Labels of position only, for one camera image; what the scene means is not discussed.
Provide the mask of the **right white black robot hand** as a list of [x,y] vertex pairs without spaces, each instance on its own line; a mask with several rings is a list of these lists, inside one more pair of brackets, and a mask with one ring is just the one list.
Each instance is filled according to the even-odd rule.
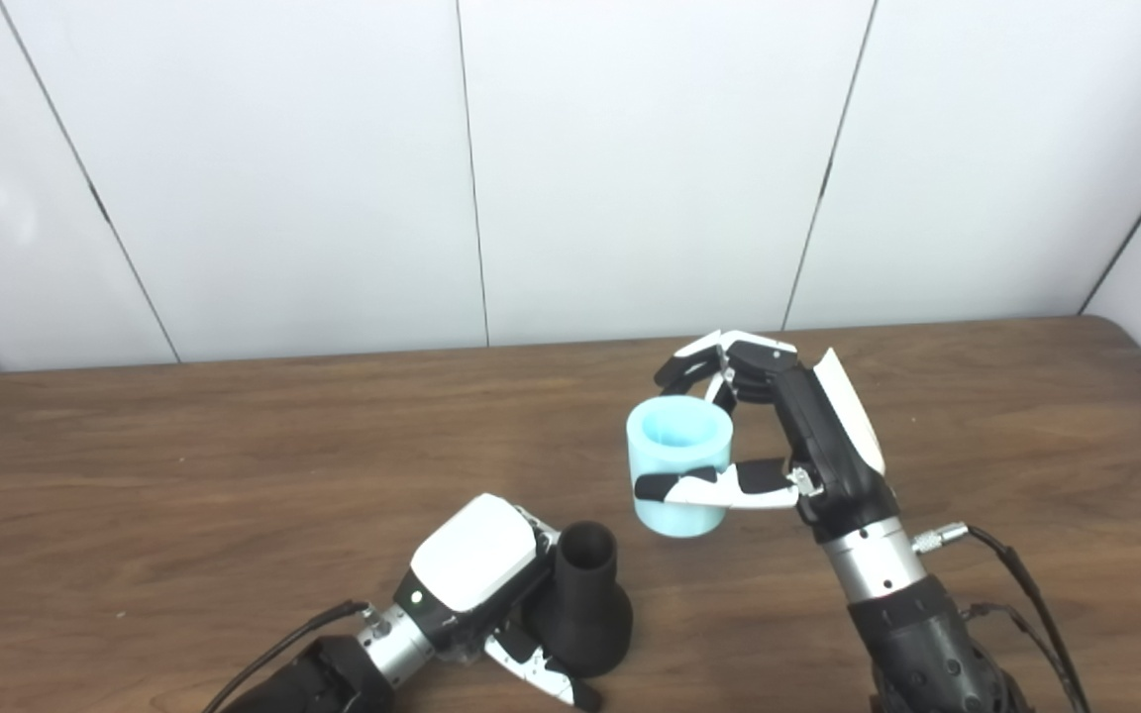
[[661,465],[639,473],[644,504],[721,510],[796,509],[827,543],[900,515],[879,437],[837,354],[807,365],[792,345],[746,331],[712,331],[677,349],[654,374],[666,400],[707,382],[703,405],[730,418],[743,403],[772,407],[788,455],[726,465]]

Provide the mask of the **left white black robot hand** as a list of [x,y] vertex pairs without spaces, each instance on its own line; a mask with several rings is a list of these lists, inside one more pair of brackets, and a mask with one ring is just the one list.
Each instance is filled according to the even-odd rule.
[[517,619],[521,605],[552,582],[560,536],[493,493],[471,499],[416,546],[385,613],[385,637],[370,627],[366,649],[385,680],[399,687],[430,661],[485,655],[570,708],[601,710],[602,696]]

